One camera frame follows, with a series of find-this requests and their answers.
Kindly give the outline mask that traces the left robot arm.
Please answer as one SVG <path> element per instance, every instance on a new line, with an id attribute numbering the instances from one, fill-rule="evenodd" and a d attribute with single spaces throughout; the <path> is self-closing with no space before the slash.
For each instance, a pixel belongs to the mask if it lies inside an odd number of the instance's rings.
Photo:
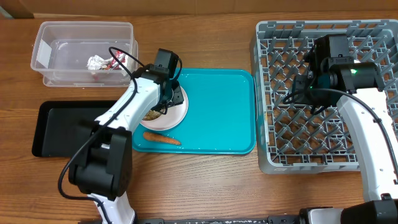
<path id="1" fill-rule="evenodd" d="M 159 49 L 155 62 L 126 70 L 131 81 L 120 99 L 94 121 L 78 125 L 80 145 L 58 178 L 58 191 L 67 199 L 95 203 L 102 223 L 135 223 L 127 188 L 132 172 L 132 135 L 150 111 L 167 114 L 186 101 L 178 82 L 182 60 Z"/>

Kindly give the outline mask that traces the foil ball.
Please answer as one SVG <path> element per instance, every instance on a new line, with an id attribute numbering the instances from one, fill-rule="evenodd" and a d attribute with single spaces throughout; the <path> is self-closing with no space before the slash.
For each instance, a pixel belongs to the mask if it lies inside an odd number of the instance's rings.
<path id="1" fill-rule="evenodd" d="M 89 70 L 108 70 L 112 66 L 113 58 L 104 59 L 99 55 L 91 56 L 87 62 Z"/>

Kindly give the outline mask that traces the pink bowl with food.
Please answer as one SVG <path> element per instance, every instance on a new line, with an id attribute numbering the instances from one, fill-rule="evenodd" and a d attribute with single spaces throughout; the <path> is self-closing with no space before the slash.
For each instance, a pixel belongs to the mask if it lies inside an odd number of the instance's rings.
<path id="1" fill-rule="evenodd" d="M 160 117 L 162 113 L 155 111 L 155 110 L 150 110 L 143 118 L 144 121 L 152 121 Z"/>

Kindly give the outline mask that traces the red snack wrapper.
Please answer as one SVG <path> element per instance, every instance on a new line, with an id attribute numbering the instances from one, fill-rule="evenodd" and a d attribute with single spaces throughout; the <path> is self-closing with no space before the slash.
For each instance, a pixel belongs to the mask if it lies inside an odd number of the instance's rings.
<path id="1" fill-rule="evenodd" d="M 116 58 L 126 67 L 127 66 L 127 55 L 120 51 L 115 53 Z M 102 66 L 105 70 L 119 70 L 122 69 L 120 64 L 116 61 L 114 57 L 104 60 L 104 64 Z"/>

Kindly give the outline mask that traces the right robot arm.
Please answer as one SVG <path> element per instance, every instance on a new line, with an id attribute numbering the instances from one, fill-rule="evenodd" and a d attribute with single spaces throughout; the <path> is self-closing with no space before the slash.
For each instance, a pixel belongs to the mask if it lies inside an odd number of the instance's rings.
<path id="1" fill-rule="evenodd" d="M 356 63 L 345 34 L 316 39 L 304 61 L 306 74 L 294 78 L 283 102 L 310 105 L 312 115 L 338 108 L 359 162 L 364 203 L 309 208 L 302 217 L 306 223 L 397 223 L 397 138 L 378 66 Z"/>

